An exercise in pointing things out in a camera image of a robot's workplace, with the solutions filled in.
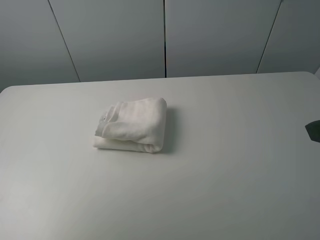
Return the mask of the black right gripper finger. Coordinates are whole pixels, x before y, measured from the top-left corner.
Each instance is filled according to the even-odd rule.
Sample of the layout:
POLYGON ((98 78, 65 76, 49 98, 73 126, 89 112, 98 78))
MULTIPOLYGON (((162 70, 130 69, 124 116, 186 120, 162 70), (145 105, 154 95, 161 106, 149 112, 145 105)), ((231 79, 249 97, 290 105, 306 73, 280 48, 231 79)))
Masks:
POLYGON ((308 123, 305 129, 312 141, 320 143, 320 120, 308 123))

